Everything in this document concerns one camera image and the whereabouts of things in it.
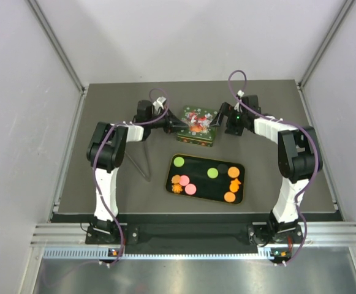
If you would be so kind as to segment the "gold tin lid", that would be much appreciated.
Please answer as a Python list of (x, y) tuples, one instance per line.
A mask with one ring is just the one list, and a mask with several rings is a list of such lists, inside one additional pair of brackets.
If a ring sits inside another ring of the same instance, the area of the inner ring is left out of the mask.
[(217, 113), (217, 110), (185, 105), (180, 120), (186, 123), (188, 128), (179, 131), (177, 136), (212, 141), (216, 136), (216, 128), (210, 124)]

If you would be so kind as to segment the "green christmas cookie tin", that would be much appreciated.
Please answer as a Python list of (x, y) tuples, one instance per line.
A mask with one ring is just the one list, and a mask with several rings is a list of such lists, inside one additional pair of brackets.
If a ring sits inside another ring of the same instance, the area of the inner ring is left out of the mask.
[(214, 144), (214, 138), (205, 138), (202, 134), (197, 133), (198, 137), (190, 135), (190, 134), (178, 134), (176, 139), (183, 143), (189, 143), (192, 145), (199, 145), (205, 147), (212, 147)]

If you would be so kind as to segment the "metal tongs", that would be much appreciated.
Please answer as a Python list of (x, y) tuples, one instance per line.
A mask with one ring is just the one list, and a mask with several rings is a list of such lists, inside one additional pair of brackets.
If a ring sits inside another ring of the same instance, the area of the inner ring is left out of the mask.
[(129, 149), (125, 151), (125, 158), (128, 158), (131, 164), (144, 177), (147, 182), (151, 181), (151, 165), (148, 146), (145, 141), (129, 143)]

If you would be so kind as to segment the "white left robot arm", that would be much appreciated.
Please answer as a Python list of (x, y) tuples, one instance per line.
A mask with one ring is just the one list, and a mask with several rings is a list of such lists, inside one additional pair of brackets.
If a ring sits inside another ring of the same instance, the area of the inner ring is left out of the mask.
[(96, 188), (96, 209), (88, 229), (89, 237), (100, 238), (110, 244), (124, 243), (123, 229), (117, 220), (116, 182), (126, 145), (145, 141), (153, 129), (173, 134), (187, 128), (188, 125), (169, 110), (165, 97), (154, 102), (139, 101), (132, 121), (97, 124), (86, 152)]

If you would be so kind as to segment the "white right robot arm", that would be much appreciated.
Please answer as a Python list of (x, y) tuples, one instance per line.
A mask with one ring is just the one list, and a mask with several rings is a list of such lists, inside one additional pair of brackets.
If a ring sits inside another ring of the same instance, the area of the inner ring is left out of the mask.
[(264, 247), (280, 243), (298, 232), (301, 201), (322, 169), (322, 156), (313, 127), (301, 127), (263, 114), (256, 95), (239, 92), (236, 100), (236, 105), (222, 103), (210, 125), (219, 127), (225, 119), (227, 134), (240, 136), (248, 130), (278, 147), (278, 168), (282, 176), (278, 200), (269, 214), (264, 233), (255, 231), (251, 238), (253, 243)]

